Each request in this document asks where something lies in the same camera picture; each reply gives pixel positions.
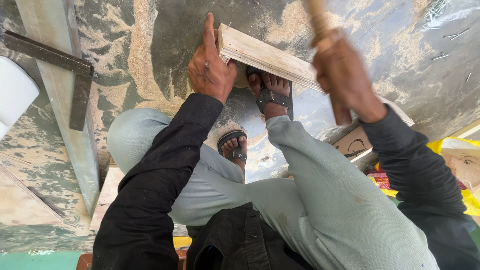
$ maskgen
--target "white container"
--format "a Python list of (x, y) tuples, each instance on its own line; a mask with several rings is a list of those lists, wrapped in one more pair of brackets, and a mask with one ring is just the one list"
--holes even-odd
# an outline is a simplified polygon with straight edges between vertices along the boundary
[(0, 140), (38, 94), (35, 81), (22, 68), (0, 56)]

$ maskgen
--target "green wall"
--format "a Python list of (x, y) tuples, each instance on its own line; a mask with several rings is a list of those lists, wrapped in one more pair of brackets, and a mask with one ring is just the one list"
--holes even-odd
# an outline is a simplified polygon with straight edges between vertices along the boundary
[(80, 251), (53, 252), (49, 255), (9, 253), (0, 255), (1, 270), (75, 270)]

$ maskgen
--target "plywood board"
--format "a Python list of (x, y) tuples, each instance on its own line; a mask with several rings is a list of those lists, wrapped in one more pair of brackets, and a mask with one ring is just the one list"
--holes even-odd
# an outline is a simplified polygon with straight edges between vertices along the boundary
[(217, 50), (227, 62), (233, 58), (289, 81), (322, 92), (312, 64), (270, 46), (225, 24), (218, 28)]
[(63, 218), (0, 165), (0, 222), (7, 226), (60, 224)]
[(96, 203), (92, 221), (90, 222), (90, 227), (88, 227), (89, 230), (94, 231), (100, 228), (100, 223), (102, 222), (103, 216), (105, 216), (105, 212), (117, 197), (117, 189), (124, 176), (115, 163), (110, 163), (107, 176), (105, 177), (100, 196)]

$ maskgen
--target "light gray trousers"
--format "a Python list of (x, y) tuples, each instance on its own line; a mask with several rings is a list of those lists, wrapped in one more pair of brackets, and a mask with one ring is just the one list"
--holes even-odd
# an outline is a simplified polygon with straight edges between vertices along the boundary
[[(115, 119), (107, 142), (124, 173), (169, 123), (154, 109), (129, 110)], [(202, 226), (221, 209), (252, 202), (262, 219), (316, 269), (438, 269), (425, 234), (339, 151), (288, 116), (271, 118), (266, 125), (294, 180), (241, 184), (240, 167), (204, 144), (169, 214), (175, 222)]]

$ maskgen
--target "nail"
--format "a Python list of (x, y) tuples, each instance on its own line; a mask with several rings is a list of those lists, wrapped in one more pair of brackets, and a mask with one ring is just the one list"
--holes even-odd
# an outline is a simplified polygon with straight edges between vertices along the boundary
[(462, 33), (458, 34), (458, 36), (455, 36), (455, 37), (451, 38), (450, 40), (454, 40), (455, 38), (463, 35), (464, 33), (468, 32), (468, 31), (470, 31), (470, 28), (467, 28), (467, 29), (463, 30)]

